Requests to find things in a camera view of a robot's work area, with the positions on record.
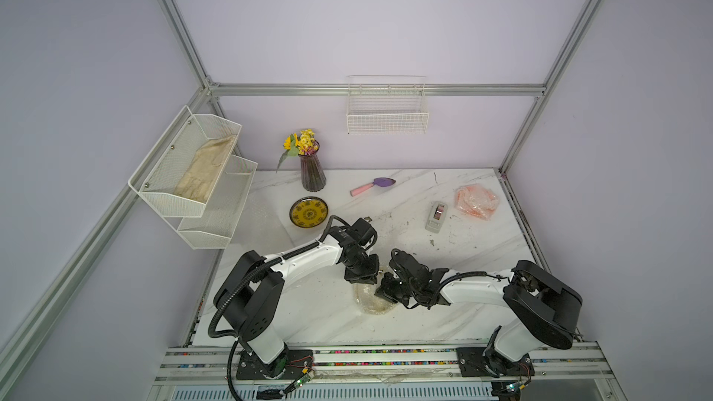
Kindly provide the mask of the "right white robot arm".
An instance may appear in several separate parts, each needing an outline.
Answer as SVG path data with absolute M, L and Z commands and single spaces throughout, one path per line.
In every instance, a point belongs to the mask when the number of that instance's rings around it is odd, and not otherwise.
M 582 297 L 531 261 L 520 260 L 499 273 L 430 269 L 395 249 L 389 267 L 375 295 L 391 304 L 430 309 L 475 303 L 510 309 L 514 320 L 495 328 L 483 352 L 492 369 L 516 363 L 543 346 L 569 350 L 577 337 Z

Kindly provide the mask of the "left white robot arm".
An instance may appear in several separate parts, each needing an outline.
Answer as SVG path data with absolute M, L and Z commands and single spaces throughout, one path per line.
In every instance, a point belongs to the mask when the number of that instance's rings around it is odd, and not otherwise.
M 368 219 L 349 224 L 333 215 L 317 239 L 293 250 L 269 255 L 246 252 L 214 296 L 208 336 L 231 338 L 262 364 L 277 364 L 288 353 L 272 326 L 283 291 L 334 265 L 344 268 L 350 284 L 376 284 L 379 257 L 371 249 L 377 241 L 378 233 Z

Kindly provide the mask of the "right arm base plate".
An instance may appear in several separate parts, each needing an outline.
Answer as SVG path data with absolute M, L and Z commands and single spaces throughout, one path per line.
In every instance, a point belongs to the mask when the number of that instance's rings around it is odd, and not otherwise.
M 519 361 L 510 361 L 486 347 L 459 347 L 457 363 L 462 377 L 532 377 L 535 374 L 528 355 Z

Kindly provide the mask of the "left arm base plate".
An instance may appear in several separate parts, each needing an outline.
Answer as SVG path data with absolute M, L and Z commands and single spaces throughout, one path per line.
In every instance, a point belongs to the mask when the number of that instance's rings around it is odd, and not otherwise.
M 314 352 L 308 349 L 286 348 L 271 363 L 264 363 L 257 354 L 241 351 L 240 359 L 234 364 L 234 377 L 238 381 L 248 380 L 296 380 L 310 369 L 314 362 Z

